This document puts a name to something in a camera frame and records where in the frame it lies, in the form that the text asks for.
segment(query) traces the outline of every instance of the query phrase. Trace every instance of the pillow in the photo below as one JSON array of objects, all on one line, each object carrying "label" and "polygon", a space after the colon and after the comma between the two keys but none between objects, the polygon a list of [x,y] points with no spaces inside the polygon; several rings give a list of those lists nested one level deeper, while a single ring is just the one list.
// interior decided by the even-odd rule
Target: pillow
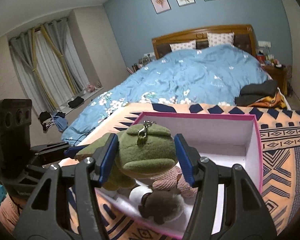
[{"label": "pillow", "polygon": [[197,45],[195,40],[185,42],[185,43],[175,43],[175,44],[170,44],[172,52],[180,49],[196,49]]},{"label": "pillow", "polygon": [[233,45],[234,33],[207,33],[209,47],[214,47],[222,44]]}]

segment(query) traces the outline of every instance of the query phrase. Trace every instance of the pink box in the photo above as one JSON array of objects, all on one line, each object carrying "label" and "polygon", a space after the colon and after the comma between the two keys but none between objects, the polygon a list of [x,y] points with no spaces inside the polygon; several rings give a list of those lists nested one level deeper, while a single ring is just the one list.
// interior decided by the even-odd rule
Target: pink box
[{"label": "pink box", "polygon": [[[144,121],[153,121],[167,127],[172,136],[181,133],[189,146],[195,147],[201,156],[210,158],[218,165],[232,167],[236,163],[241,164],[261,192],[262,150],[258,123],[254,115],[143,112],[134,124]],[[176,239],[182,239],[194,205],[194,199],[185,199],[182,216],[173,222],[158,226],[152,219],[143,219],[138,208],[126,197],[104,189],[97,191],[136,222]],[[219,185],[213,234],[221,228],[223,201],[224,186]]]}]

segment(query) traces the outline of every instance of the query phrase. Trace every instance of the blue floral comforter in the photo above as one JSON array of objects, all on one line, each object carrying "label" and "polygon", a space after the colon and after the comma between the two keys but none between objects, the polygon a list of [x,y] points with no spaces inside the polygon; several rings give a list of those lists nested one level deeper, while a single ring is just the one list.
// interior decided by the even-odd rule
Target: blue floral comforter
[{"label": "blue floral comforter", "polygon": [[172,52],[95,98],[65,130],[62,140],[77,145],[129,102],[235,105],[234,97],[243,86],[267,79],[253,56],[230,45]]}]

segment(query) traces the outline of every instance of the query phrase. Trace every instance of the white sheer curtain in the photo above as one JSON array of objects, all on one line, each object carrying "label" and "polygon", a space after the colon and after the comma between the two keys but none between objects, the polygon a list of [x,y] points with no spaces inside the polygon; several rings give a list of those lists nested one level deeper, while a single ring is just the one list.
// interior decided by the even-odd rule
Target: white sheer curtain
[{"label": "white sheer curtain", "polygon": [[[36,54],[38,58],[37,69],[49,94],[54,98],[58,106],[61,106],[70,100],[73,97],[73,94],[58,57],[47,44],[40,31],[37,31],[35,35]],[[10,51],[19,79],[28,97],[32,100],[36,113],[39,114],[46,111],[44,104],[41,102],[40,94],[34,82],[31,70],[24,68],[20,58],[12,49]],[[78,78],[78,81],[84,88],[86,88],[89,84],[89,80],[79,60],[68,27],[66,34],[65,58],[69,68],[73,70],[73,73]]]}]

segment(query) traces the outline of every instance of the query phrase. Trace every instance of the nightstand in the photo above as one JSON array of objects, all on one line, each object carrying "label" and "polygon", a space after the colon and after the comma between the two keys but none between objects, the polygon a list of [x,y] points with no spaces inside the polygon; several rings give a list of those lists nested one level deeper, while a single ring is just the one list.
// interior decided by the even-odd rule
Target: nightstand
[{"label": "nightstand", "polygon": [[287,95],[287,70],[285,68],[276,68],[274,66],[262,67],[274,80],[277,80],[280,91]]}]

